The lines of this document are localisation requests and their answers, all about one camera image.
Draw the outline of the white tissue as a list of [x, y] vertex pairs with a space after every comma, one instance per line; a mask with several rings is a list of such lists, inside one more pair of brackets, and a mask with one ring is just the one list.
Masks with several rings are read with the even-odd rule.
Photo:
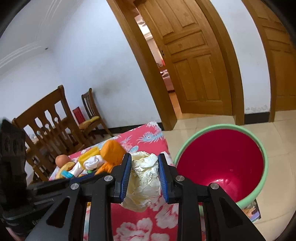
[[105, 160], [100, 155], [89, 157], [86, 161], [78, 161], [69, 171], [70, 174], [78, 177], [79, 175], [88, 174], [97, 170], [105, 163]]

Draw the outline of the white paper ball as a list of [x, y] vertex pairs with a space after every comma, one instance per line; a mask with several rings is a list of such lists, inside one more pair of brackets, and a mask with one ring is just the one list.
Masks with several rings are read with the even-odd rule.
[[144, 212], [161, 194], [158, 156], [136, 152], [131, 157], [132, 169], [121, 206], [131, 211]]

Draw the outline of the orange snack wrapper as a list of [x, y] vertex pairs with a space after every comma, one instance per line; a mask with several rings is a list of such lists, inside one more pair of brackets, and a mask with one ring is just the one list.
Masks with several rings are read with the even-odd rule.
[[111, 173], [115, 166], [122, 163], [126, 150], [116, 140], [108, 140], [100, 151], [100, 156], [105, 163], [98, 168], [95, 175], [101, 173]]

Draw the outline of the blue wrapper piece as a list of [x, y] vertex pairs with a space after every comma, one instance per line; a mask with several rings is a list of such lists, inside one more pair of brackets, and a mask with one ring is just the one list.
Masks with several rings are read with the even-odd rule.
[[63, 178], [66, 178], [66, 179], [71, 179], [71, 178], [74, 177], [73, 174], [71, 174], [70, 172], [65, 171], [65, 170], [63, 170], [63, 171], [61, 172], [61, 176], [62, 176]]

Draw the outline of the yellow foam fruit net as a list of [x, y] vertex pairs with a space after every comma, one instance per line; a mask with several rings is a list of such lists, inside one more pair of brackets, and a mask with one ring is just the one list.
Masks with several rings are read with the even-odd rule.
[[83, 165], [83, 163], [87, 161], [90, 157], [93, 157], [96, 155], [100, 155], [100, 149], [98, 147], [93, 147], [87, 150], [86, 152], [84, 152], [83, 154], [81, 154], [78, 158], [78, 162], [81, 165]]

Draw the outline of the red apple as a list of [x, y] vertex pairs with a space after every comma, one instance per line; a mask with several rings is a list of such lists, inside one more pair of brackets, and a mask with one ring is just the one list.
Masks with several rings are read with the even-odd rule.
[[59, 155], [55, 159], [56, 166], [62, 168], [65, 164], [70, 162], [71, 159], [67, 155]]

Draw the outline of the red green plastic bin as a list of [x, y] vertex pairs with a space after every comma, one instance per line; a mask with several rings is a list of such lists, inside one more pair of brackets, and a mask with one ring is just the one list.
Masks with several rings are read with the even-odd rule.
[[232, 124], [208, 126], [179, 149], [174, 164], [196, 184], [217, 183], [244, 209], [262, 191], [268, 174], [266, 150], [250, 130]]

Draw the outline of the wooden chair yellow cushion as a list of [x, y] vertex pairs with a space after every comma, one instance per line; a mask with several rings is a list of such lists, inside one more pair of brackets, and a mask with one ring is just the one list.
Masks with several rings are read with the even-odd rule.
[[84, 108], [86, 110], [86, 113], [89, 117], [88, 120], [83, 121], [81, 124], [79, 124], [79, 129], [83, 133], [83, 135], [86, 138], [92, 137], [93, 139], [96, 139], [93, 130], [97, 130], [100, 134], [100, 136], [104, 137], [104, 135], [99, 131], [98, 126], [102, 125], [104, 130], [111, 136], [114, 137], [114, 135], [111, 133], [111, 131], [108, 129], [107, 125], [103, 121], [103, 118], [101, 117], [95, 101], [92, 94], [92, 88], [89, 88], [88, 92], [81, 95], [82, 103], [84, 105]]

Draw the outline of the large wooden dining chair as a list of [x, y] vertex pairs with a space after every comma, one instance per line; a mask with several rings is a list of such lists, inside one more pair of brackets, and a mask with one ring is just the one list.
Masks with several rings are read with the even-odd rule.
[[26, 161], [41, 181], [49, 180], [57, 156], [91, 146], [74, 120], [62, 85], [14, 118], [12, 124], [33, 131], [34, 138], [25, 132]]

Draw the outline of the open wooden door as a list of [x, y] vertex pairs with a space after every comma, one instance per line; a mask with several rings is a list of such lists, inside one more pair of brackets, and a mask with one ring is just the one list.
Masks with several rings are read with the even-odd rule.
[[182, 113], [232, 115], [223, 56], [193, 0], [134, 1], [165, 61]]

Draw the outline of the closed wooden door right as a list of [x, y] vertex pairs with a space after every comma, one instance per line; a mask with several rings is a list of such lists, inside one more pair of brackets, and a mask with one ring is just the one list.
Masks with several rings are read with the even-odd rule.
[[295, 110], [295, 46], [283, 21], [263, 1], [243, 1], [259, 32], [270, 78], [270, 115]]

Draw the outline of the red box by wall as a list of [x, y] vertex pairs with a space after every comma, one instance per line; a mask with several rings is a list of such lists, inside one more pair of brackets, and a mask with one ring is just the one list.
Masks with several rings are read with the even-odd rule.
[[81, 123], [85, 122], [85, 117], [79, 107], [77, 107], [73, 110], [73, 114], [74, 114], [76, 121], [78, 122], [79, 125]]

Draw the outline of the wooden door frame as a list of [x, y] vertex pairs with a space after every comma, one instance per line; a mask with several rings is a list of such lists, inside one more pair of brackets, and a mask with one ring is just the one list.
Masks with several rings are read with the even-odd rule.
[[[132, 49], [152, 95], [164, 129], [170, 131], [177, 123], [176, 113], [156, 61], [149, 49], [144, 35], [136, 23], [135, 11], [138, 10], [133, 2], [134, 1], [109, 1], [108, 4]], [[244, 103], [242, 80], [230, 36], [213, 4], [210, 1], [196, 2], [209, 22], [223, 56], [231, 92], [231, 116], [234, 117], [237, 125], [243, 125]]]

